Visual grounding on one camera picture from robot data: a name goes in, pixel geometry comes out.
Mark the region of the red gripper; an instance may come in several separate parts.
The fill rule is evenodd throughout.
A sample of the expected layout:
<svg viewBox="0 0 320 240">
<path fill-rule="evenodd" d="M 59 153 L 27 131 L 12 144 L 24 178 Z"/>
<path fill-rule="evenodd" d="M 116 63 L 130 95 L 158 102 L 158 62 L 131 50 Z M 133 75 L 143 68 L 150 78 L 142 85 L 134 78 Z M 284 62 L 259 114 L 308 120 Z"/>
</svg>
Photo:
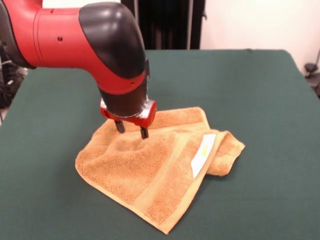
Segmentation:
<svg viewBox="0 0 320 240">
<path fill-rule="evenodd" d="M 137 114 L 129 117 L 119 117 L 110 113 L 103 99 L 100 100 L 100 112 L 101 114 L 114 121 L 116 130 L 119 133 L 124 133 L 125 126 L 123 122 L 129 122 L 140 127 L 140 134 L 142 139 L 149 137 L 148 127 L 152 124 L 157 111 L 157 103 L 154 100 L 147 99 L 146 103 Z"/>
</svg>

